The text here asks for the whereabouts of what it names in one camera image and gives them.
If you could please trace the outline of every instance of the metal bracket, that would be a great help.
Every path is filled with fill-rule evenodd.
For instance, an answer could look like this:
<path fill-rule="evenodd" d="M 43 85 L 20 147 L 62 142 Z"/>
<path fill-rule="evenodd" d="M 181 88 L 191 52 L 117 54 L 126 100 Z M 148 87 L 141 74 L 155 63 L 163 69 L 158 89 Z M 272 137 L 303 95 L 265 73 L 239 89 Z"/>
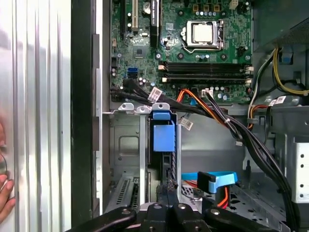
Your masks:
<path fill-rule="evenodd" d="M 125 112 L 126 114 L 134 113 L 134 105 L 130 102 L 123 103 L 117 110 L 113 110 L 112 112 L 103 112 L 104 115 L 114 115 L 118 112 Z"/>

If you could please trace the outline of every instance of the white label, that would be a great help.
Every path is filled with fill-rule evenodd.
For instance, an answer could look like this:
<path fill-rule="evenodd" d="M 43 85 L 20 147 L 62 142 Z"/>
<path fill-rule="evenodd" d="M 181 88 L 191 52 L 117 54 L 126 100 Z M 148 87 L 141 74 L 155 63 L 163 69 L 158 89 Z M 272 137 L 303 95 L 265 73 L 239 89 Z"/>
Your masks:
<path fill-rule="evenodd" d="M 235 145 L 236 146 L 242 146 L 242 142 L 241 141 L 236 141 Z"/>
<path fill-rule="evenodd" d="M 158 88 L 154 87 L 153 90 L 151 90 L 151 93 L 149 94 L 148 100 L 150 102 L 156 103 L 161 96 L 163 91 L 159 90 Z"/>
<path fill-rule="evenodd" d="M 276 100 L 277 99 L 272 100 L 271 103 L 268 106 L 273 106 L 276 103 Z"/>
<path fill-rule="evenodd" d="M 285 100 L 286 96 L 281 96 L 281 97 L 278 97 L 276 102 L 275 102 L 275 105 L 276 104 L 282 104 Z"/>
<path fill-rule="evenodd" d="M 186 128 L 188 131 L 191 130 L 192 126 L 193 126 L 193 122 L 189 121 L 186 118 L 182 118 L 182 120 L 180 121 L 180 124 Z"/>

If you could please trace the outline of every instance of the yellow wire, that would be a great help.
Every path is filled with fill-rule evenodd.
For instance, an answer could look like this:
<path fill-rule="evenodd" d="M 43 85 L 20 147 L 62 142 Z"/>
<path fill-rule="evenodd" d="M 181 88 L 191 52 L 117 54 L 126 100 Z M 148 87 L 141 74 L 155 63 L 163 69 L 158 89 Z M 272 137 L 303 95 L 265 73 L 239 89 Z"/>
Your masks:
<path fill-rule="evenodd" d="M 286 86 L 284 86 L 279 78 L 279 72 L 278 72 L 278 54 L 279 54 L 279 49 L 276 48 L 276 51 L 274 53 L 274 59 L 273 59 L 273 65 L 274 65 L 274 74 L 275 74 L 275 78 L 277 83 L 279 84 L 279 86 L 289 92 L 289 93 L 293 93 L 293 94 L 300 94 L 300 95 L 307 95 L 309 93 L 309 90 L 305 90 L 305 91 L 299 91 L 299 90 L 295 90 L 295 89 L 291 89 L 288 88 Z"/>

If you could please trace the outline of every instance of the ribbed metal surface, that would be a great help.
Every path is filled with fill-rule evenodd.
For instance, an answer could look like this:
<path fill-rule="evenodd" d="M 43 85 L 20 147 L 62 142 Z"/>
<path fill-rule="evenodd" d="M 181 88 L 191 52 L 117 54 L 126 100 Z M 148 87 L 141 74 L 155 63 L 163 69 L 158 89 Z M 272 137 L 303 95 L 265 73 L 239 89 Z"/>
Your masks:
<path fill-rule="evenodd" d="M 70 228 L 70 0 L 0 0 L 0 114 L 17 205 L 6 232 Z"/>

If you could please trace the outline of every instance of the cable bundle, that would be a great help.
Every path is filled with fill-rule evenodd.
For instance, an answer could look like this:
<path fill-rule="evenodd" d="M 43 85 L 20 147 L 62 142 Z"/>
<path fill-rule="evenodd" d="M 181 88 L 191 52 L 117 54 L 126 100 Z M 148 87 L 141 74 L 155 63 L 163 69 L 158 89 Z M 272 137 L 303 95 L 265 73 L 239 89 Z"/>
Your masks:
<path fill-rule="evenodd" d="M 111 90 L 111 94 L 132 99 L 145 105 L 152 105 L 152 102 L 147 100 L 149 94 L 135 84 L 133 80 L 126 79 L 124 81 L 124 87 L 134 94 L 128 94 L 123 92 L 123 90 L 115 88 Z M 197 101 L 198 106 L 182 104 L 180 101 L 184 94 L 188 94 L 190 97 L 194 98 Z M 270 151 L 246 126 L 233 117 L 226 115 L 215 100 L 210 96 L 210 94 L 206 93 L 206 96 L 211 106 L 208 106 L 199 96 L 187 89 L 182 89 L 179 97 L 177 98 L 178 101 L 165 95 L 161 95 L 157 102 L 168 103 L 173 111 L 195 113 L 213 118 L 218 123 L 227 127 L 231 131 L 233 137 L 243 142 L 243 144 L 247 147 L 251 157 L 259 168 L 279 187 L 280 193 L 282 194 L 284 200 L 287 224 L 292 231 L 296 230 L 296 215 L 298 215 L 298 208 L 297 205 L 293 204 L 291 201 L 291 187 Z"/>

